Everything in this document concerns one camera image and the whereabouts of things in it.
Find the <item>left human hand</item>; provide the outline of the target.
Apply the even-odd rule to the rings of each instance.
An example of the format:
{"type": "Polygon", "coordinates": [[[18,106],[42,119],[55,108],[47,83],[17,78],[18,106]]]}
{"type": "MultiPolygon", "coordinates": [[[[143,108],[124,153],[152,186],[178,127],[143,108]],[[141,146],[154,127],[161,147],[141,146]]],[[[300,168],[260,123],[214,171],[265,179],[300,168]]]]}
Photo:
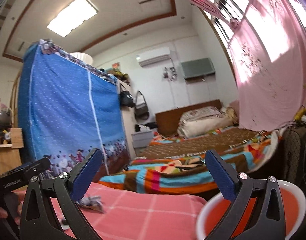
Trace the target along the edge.
{"type": "Polygon", "coordinates": [[[25,191],[10,192],[0,200],[0,218],[7,219],[9,215],[17,226],[20,225],[25,191]]]}

